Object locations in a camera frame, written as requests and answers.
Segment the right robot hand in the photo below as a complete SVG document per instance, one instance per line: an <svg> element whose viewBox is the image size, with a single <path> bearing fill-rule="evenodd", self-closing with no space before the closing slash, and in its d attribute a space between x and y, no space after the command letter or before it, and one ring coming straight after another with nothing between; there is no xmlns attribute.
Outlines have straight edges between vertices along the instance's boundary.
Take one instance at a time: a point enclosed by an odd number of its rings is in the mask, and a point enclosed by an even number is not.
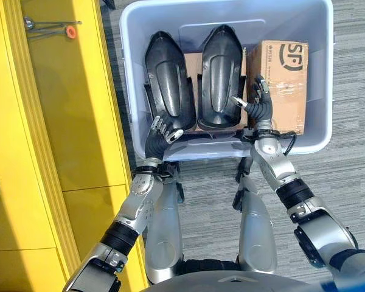
<svg viewBox="0 0 365 292"><path fill-rule="evenodd" d="M272 130L272 117L273 117L273 103L271 100L271 94L269 86L266 80L257 75L254 79L253 90L256 96L259 98L258 102L250 103L242 100L239 97L231 96L231 101L254 119L256 127L267 127Z"/></svg>

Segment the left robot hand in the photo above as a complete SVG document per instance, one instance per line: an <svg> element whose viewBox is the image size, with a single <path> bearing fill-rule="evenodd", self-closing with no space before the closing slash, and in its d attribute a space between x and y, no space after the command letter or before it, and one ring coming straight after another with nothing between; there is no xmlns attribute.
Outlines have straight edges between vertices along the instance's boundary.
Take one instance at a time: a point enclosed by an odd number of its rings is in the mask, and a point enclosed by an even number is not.
<svg viewBox="0 0 365 292"><path fill-rule="evenodd" d="M156 158L162 161L165 151L183 134L184 130L174 128L168 116L156 116L145 142L145 158Z"/></svg>

